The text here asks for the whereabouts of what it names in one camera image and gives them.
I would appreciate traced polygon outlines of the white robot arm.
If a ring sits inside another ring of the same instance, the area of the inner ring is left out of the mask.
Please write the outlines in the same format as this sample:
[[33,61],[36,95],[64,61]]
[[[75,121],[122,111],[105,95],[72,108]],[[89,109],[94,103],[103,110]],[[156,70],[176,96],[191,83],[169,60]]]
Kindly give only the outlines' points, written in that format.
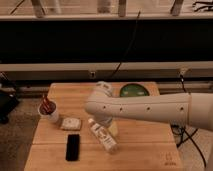
[[210,93],[113,97],[112,85],[100,81],[87,98],[85,111],[99,117],[189,125],[213,131],[213,94]]

